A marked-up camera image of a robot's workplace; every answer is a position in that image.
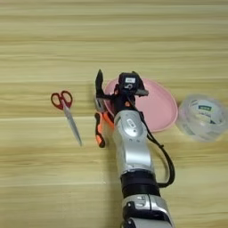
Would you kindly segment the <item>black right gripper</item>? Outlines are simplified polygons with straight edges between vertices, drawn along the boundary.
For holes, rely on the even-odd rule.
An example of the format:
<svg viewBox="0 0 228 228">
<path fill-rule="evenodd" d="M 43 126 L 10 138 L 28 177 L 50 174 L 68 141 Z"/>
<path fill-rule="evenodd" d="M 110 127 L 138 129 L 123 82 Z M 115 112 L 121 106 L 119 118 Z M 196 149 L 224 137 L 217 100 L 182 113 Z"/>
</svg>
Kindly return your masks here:
<svg viewBox="0 0 228 228">
<path fill-rule="evenodd" d="M 96 97 L 103 98 L 106 108 L 110 114 L 117 114 L 122 110 L 132 110 L 135 95 L 148 96 L 149 91 L 145 89 L 143 81 L 133 84 L 115 84 L 112 94 L 106 94 L 102 90 L 103 74 L 99 69 L 95 79 Z"/>
</svg>

